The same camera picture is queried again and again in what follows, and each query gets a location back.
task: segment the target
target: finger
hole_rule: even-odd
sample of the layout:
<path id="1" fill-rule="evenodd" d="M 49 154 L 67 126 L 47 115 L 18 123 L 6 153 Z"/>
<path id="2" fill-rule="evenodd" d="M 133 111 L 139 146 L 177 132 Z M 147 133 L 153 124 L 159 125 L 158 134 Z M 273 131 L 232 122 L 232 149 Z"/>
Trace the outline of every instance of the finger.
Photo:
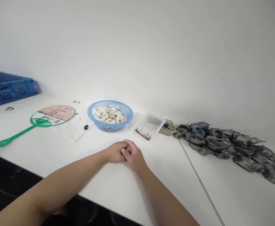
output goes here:
<path id="1" fill-rule="evenodd" d="M 128 144 L 124 141 L 120 141 L 120 143 L 122 144 L 121 149 L 126 148 L 128 146 Z"/>
<path id="2" fill-rule="evenodd" d="M 128 162 L 132 160 L 132 156 L 129 154 L 129 152 L 126 149 L 124 148 L 122 149 L 122 154 Z"/>
<path id="3" fill-rule="evenodd" d="M 119 162 L 125 162 L 126 159 L 123 155 L 119 154 Z"/>
<path id="4" fill-rule="evenodd" d="M 129 152 L 129 154 L 132 154 L 132 150 L 130 149 L 130 146 L 125 148 L 127 150 L 127 152 Z"/>
<path id="5" fill-rule="evenodd" d="M 131 140 L 124 140 L 124 142 L 126 144 L 128 144 L 132 148 L 137 148 L 137 146 L 135 145 L 135 143 L 133 141 L 131 141 Z"/>

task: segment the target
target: metal casting pile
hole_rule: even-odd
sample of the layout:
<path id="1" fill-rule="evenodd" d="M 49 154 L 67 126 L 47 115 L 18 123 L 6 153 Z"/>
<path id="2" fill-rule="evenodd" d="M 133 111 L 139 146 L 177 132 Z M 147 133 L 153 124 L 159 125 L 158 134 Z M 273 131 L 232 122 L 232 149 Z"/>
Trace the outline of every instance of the metal casting pile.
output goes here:
<path id="1" fill-rule="evenodd" d="M 98 121 L 109 124 L 127 121 L 127 118 L 119 111 L 119 106 L 113 105 L 109 107 L 101 105 L 100 107 L 92 109 L 92 116 Z"/>
<path id="2" fill-rule="evenodd" d="M 265 179 L 275 184 L 275 153 L 261 141 L 229 129 L 210 129 L 206 122 L 176 127 L 174 137 L 190 142 L 192 149 L 201 155 L 212 154 L 220 159 L 229 159 L 249 172 L 262 173 Z"/>

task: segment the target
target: black rubber o-ring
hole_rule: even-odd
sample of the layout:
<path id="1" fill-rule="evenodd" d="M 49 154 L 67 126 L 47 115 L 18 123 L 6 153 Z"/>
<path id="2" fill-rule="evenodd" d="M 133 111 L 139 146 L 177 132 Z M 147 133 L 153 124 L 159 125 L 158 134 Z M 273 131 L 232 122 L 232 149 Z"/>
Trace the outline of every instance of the black rubber o-ring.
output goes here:
<path id="1" fill-rule="evenodd" d="M 49 118 L 48 118 L 48 117 L 46 117 L 46 116 L 43 116 L 42 118 L 47 118 L 47 120 L 46 120 L 46 121 L 48 121 L 48 120 L 49 120 Z M 37 122 L 38 122 L 40 119 L 42 119 L 42 118 L 39 118 L 39 119 L 37 120 Z M 46 122 L 46 121 L 44 121 L 44 122 Z M 44 123 L 44 122 L 38 122 L 38 123 Z"/>

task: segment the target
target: blue plastic crate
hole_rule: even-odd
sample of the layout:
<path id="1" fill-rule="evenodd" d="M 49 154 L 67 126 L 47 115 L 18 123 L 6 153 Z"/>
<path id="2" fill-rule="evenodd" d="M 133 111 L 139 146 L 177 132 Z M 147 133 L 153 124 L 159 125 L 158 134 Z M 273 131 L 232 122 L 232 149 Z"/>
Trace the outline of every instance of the blue plastic crate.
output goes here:
<path id="1" fill-rule="evenodd" d="M 0 72 L 0 81 L 0 104 L 38 93 L 31 78 Z"/>

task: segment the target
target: white wall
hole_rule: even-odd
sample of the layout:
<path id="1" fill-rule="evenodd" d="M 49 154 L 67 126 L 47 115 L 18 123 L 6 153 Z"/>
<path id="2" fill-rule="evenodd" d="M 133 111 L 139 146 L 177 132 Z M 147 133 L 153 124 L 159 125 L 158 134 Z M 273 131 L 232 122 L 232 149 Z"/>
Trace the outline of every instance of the white wall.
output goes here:
<path id="1" fill-rule="evenodd" d="M 275 0 L 0 0 L 0 71 L 275 147 Z"/>

